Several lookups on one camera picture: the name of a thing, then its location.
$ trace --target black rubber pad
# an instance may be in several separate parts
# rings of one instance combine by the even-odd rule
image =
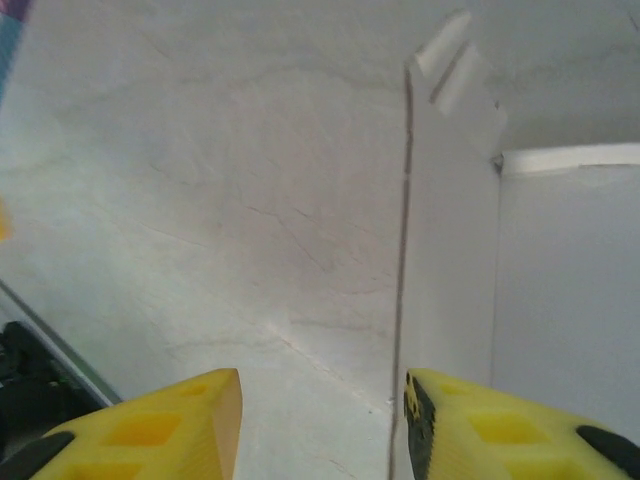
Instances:
[[[0,465],[0,480],[29,480],[74,438],[71,432],[59,432],[34,440]]]
[[[640,480],[640,447],[631,440],[591,425],[581,425],[576,432],[629,478]]]
[[[409,456],[415,480],[425,480],[429,473],[433,450],[436,407],[420,383],[407,373],[407,385],[416,393],[417,405],[410,405],[404,395],[404,408],[409,426]]]

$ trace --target white board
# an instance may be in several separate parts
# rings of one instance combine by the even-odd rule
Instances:
[[[399,292],[395,478],[412,478],[402,418],[407,368],[490,381],[499,175],[491,161],[506,115],[452,17],[408,66],[407,196]]]

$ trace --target white box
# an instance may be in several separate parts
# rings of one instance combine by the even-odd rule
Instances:
[[[640,438],[640,145],[499,152],[453,16],[407,67],[397,396],[441,370]],[[411,478],[402,402],[396,478]]]

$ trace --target white floor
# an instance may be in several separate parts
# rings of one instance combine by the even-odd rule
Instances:
[[[638,134],[624,1],[468,3],[509,146]],[[402,62],[463,2],[176,5],[36,5],[0,276],[126,397],[238,367],[238,479],[385,478]]]

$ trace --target blue edge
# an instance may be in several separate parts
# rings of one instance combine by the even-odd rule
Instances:
[[[4,99],[5,88],[11,67],[13,65],[13,59],[16,51],[18,50],[18,44],[20,43],[20,37],[22,36],[22,30],[24,29],[24,23],[16,20],[15,18],[1,15],[0,19],[0,105]]]

